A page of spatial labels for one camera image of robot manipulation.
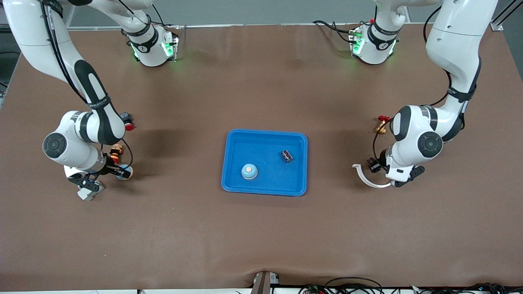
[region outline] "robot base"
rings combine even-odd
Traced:
[[[141,46],[135,48],[131,43],[134,57],[137,61],[148,67],[157,67],[164,65],[167,61],[176,61],[178,55],[178,35],[164,29],[161,26],[154,26],[160,37],[157,43],[150,49],[150,52],[143,53],[140,51]]]
[[[349,40],[355,42],[350,44],[350,53],[367,64],[383,63],[392,54],[396,40],[386,50],[378,50],[369,40],[368,30],[368,25],[361,25],[349,31]]]

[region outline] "metal bracket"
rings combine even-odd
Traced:
[[[503,25],[495,25],[494,23],[491,22],[491,29],[493,31],[502,31],[503,30]]]
[[[256,274],[256,277],[254,277],[254,286],[251,290],[251,294],[269,294],[270,293],[270,285],[272,284],[272,281],[279,281],[278,275],[271,272],[259,272]]]

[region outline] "green indicator light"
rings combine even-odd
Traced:
[[[132,51],[134,52],[134,57],[138,58],[138,53],[136,52],[136,48],[133,44],[131,44]]]
[[[354,44],[353,53],[359,54],[361,52],[361,48],[363,48],[363,45],[365,45],[365,40],[363,38],[360,38],[356,44]]]
[[[162,42],[163,49],[165,51],[165,54],[167,57],[171,57],[173,55],[173,46],[169,45],[169,43],[165,44]]]
[[[394,50],[394,45],[396,45],[396,41],[394,41],[391,45],[391,50],[389,51],[389,56],[392,54],[393,50]]]

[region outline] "orange object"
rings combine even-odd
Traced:
[[[110,157],[115,164],[120,162],[120,156],[123,154],[123,146],[120,144],[114,144],[109,151]]]
[[[380,125],[374,130],[374,133],[379,133],[380,135],[385,134],[387,132],[387,129],[383,127],[385,124],[386,121],[381,121]]]

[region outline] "white curved tool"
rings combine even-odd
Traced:
[[[353,164],[353,167],[356,169],[356,171],[358,172],[358,176],[360,177],[360,179],[369,187],[372,187],[372,188],[377,188],[377,189],[381,189],[381,188],[387,188],[387,187],[390,187],[391,186],[391,183],[389,182],[388,184],[386,185],[377,185],[377,184],[374,184],[373,182],[369,181],[365,175],[363,174],[363,171],[361,170],[361,164]]]

